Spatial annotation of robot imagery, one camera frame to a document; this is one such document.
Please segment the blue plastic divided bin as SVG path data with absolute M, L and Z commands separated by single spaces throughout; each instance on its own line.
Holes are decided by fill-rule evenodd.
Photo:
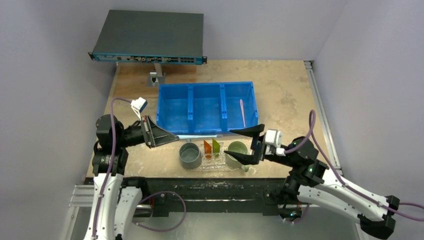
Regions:
M 159 87 L 156 123 L 176 135 L 220 135 L 258 124 L 251 81 L 164 84 Z

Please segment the light blue toothbrush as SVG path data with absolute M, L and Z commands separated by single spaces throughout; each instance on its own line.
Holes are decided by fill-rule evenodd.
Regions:
M 180 140 L 188 140 L 188 139 L 207 139 L 207 138 L 222 138 L 222 134 L 215 134 L 215 135 L 186 135 L 186 134 L 180 134 L 177 135 Z

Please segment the grey mug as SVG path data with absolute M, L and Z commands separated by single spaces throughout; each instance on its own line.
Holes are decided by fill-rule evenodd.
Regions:
M 192 142 L 183 144 L 179 149 L 178 156 L 180 165 L 186 170 L 196 169 L 202 163 L 202 153 L 199 147 Z

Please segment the clear textured oval tray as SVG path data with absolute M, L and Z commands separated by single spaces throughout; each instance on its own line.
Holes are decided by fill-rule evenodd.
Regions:
M 239 164 L 238 161 L 233 163 L 233 159 L 230 156 L 223 152 L 227 150 L 227 146 L 221 146 L 221 152 L 217 154 L 212 154 L 210 158 L 207 158 L 207 154 L 204 152 L 204 146 L 200 146 L 201 153 L 201 163 L 198 167 L 191 169 L 190 171 L 198 172 L 233 172 L 233 171 L 243 171 L 247 172 L 250 167 Z

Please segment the pink toothbrush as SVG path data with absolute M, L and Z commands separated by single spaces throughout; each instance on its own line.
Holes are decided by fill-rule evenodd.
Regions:
M 240 105 L 243 127 L 245 128 L 247 125 L 246 125 L 246 118 L 245 118 L 245 111 L 244 111 L 244 102 L 242 99 L 239 100 L 239 105 Z

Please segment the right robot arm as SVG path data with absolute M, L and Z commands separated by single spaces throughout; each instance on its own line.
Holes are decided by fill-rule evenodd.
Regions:
M 328 163 L 318 159 L 319 151 L 307 136 L 283 145 L 283 133 L 276 129 L 264 130 L 264 124 L 232 129 L 231 133 L 252 139 L 251 154 L 226 150 L 225 153 L 242 165 L 257 165 L 268 160 L 291 168 L 280 190 L 271 192 L 284 204 L 295 201 L 318 205 L 351 219 L 366 234 L 380 240 L 394 232 L 394 211 L 400 200 L 370 192 L 345 179 Z

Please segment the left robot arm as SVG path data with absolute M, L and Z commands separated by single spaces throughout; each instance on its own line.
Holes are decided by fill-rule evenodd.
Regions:
M 128 127 L 111 114 L 97 119 L 93 147 L 94 194 L 86 240 L 123 240 L 137 205 L 146 203 L 149 191 L 139 178 L 124 180 L 128 147 L 145 144 L 156 148 L 179 140 L 148 116 Z

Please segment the clear plastic holder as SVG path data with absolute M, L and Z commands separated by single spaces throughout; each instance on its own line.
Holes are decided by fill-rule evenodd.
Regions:
M 200 165 L 201 171 L 207 171 L 207 172 L 217 172 L 217 171 L 229 171 L 229 167 L 226 163 L 226 154 L 223 152 L 227 149 L 224 142 L 219 142 L 220 144 L 220 154 L 219 157 L 214 157 L 212 154 L 211 158 L 206 158 L 204 155 L 204 144 L 202 143 L 199 146 L 199 150 L 202 155 L 202 162 Z

